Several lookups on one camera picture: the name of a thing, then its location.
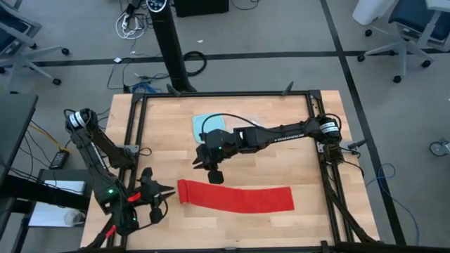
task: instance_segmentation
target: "red part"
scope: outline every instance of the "red part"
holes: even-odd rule
[[[261,190],[227,188],[189,180],[178,180],[180,203],[236,212],[260,214],[294,210],[289,187]]]
[[[109,238],[115,232],[115,225],[112,225],[111,229],[106,232],[106,238]]]
[[[138,200],[139,198],[141,198],[141,193],[137,193],[131,197],[128,198],[128,202],[135,202],[136,200]]]

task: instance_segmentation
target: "wooden tabletop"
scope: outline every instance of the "wooden tabletop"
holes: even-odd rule
[[[339,92],[322,91],[322,98],[325,111],[342,119],[343,138],[351,140]],[[130,106],[131,95],[116,95],[112,100],[106,134],[118,145],[124,141]],[[153,154],[139,158],[138,177],[143,168],[152,167],[153,178],[162,185],[176,187],[179,179],[207,183],[207,172],[192,166],[198,146],[193,137],[192,117],[211,112],[240,115],[264,127],[308,118],[304,96],[151,98],[147,102],[141,147],[151,148]],[[133,141],[138,118],[136,113]],[[228,130],[245,126],[234,118],[225,117],[224,120]],[[357,158],[350,154],[345,154],[345,159],[358,164]],[[158,225],[132,233],[127,249],[300,247],[320,245],[321,240],[333,243],[313,139],[286,141],[270,145],[256,154],[236,155],[222,162],[219,168],[225,177],[223,186],[242,189],[290,186],[295,210],[235,214],[181,205],[176,194],[168,199],[167,217]],[[349,211],[370,236],[378,239],[361,172],[349,164],[339,165],[339,170]],[[150,208],[144,206],[136,210],[139,223],[147,224]],[[345,238],[339,217],[340,234]],[[92,197],[82,246],[95,238],[108,218]]]

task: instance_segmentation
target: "black pole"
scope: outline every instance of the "black pole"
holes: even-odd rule
[[[150,10],[150,16],[172,86],[179,92],[197,92],[188,79],[170,5],[159,12]]]

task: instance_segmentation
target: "black stand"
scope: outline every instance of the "black stand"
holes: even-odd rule
[[[197,92],[188,79],[169,4],[160,12],[150,11],[150,16],[172,86],[179,92]]]
[[[51,186],[45,186],[11,175],[7,176],[4,184],[1,186],[1,195],[45,202],[50,205],[70,207],[82,211],[86,211],[89,206],[89,197],[53,188]]]

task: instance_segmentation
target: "office chair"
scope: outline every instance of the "office chair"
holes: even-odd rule
[[[422,48],[430,46],[440,51],[450,50],[450,13],[428,10],[425,0],[400,0],[392,11],[388,23],[395,23],[398,34],[389,33],[377,27],[373,29],[394,42],[365,52],[358,56],[358,61],[364,61],[365,56],[387,51],[391,56],[399,54],[400,75],[394,77],[394,83],[398,84],[406,75],[408,52],[424,58],[422,67],[427,68],[434,59]],[[365,35],[371,36],[372,30],[366,30]]]
[[[62,46],[52,46],[50,48],[33,50],[30,53],[25,52],[27,46],[31,49],[37,48],[33,37],[41,27],[41,24],[22,16],[17,12],[17,9],[0,0],[0,74],[6,72],[6,66],[12,65],[5,87],[6,90],[9,90],[9,86],[13,83],[19,69],[24,66],[52,79],[55,85],[61,84],[61,80],[52,77],[36,66],[32,60],[56,50],[60,50],[61,53],[67,56],[70,54],[68,49]]]

